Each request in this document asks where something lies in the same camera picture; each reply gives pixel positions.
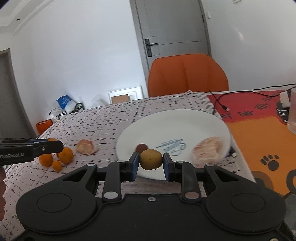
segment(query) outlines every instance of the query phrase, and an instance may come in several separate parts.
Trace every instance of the red and orange tablecloth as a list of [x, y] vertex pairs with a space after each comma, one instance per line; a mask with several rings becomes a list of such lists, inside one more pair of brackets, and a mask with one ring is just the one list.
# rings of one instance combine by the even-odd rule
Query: red and orange tablecloth
[[[264, 91], [277, 95], [281, 91]], [[227, 112], [216, 109], [228, 125], [255, 178], [266, 187], [286, 195], [296, 192], [296, 135], [277, 114], [277, 97], [243, 92], [221, 98]]]

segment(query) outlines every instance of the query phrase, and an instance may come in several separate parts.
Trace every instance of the door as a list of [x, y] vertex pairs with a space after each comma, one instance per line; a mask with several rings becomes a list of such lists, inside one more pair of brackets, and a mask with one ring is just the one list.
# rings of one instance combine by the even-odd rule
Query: door
[[148, 68], [156, 58], [208, 54], [198, 0], [135, 0]]
[[0, 138], [30, 138], [9, 71], [7, 55], [0, 57]]

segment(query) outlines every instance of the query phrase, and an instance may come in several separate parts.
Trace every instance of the finger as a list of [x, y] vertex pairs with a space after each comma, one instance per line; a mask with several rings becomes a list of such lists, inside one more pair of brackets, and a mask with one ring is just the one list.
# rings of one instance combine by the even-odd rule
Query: finger
[[5, 182], [1, 182], [0, 183], [0, 196], [3, 196], [3, 194], [5, 193], [5, 190], [6, 190]]
[[6, 201], [4, 197], [0, 197], [0, 210], [4, 208]]
[[1, 166], [0, 167], [0, 182], [2, 182], [6, 177], [6, 173], [5, 173], [5, 170], [4, 168]]
[[0, 221], [4, 219], [4, 214], [5, 214], [4, 209], [0, 210]]

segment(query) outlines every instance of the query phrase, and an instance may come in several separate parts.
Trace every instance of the orange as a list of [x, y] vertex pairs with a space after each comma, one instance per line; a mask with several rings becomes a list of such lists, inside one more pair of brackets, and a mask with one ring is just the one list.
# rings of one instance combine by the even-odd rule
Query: orange
[[62, 169], [62, 165], [59, 161], [53, 161], [52, 162], [52, 168], [56, 171], [59, 172]]
[[69, 147], [64, 147], [62, 152], [57, 153], [57, 157], [64, 164], [69, 164], [73, 161], [73, 152]]
[[39, 157], [39, 162], [42, 166], [50, 167], [52, 165], [52, 154], [43, 154]]

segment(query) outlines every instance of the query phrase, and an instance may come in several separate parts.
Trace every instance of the yellow fruit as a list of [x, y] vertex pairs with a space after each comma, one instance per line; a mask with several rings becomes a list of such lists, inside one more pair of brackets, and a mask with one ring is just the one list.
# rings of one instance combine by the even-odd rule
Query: yellow fruit
[[52, 154], [43, 154], [39, 157], [39, 162], [42, 166], [50, 167], [52, 165]]
[[147, 149], [140, 154], [140, 165], [145, 170], [157, 169], [162, 164], [163, 157], [157, 150]]
[[64, 147], [62, 152], [57, 153], [57, 157], [64, 164], [69, 164], [73, 161], [73, 152], [69, 147]]
[[52, 168], [56, 171], [59, 172], [62, 169], [62, 165], [59, 161], [53, 161], [52, 162]]

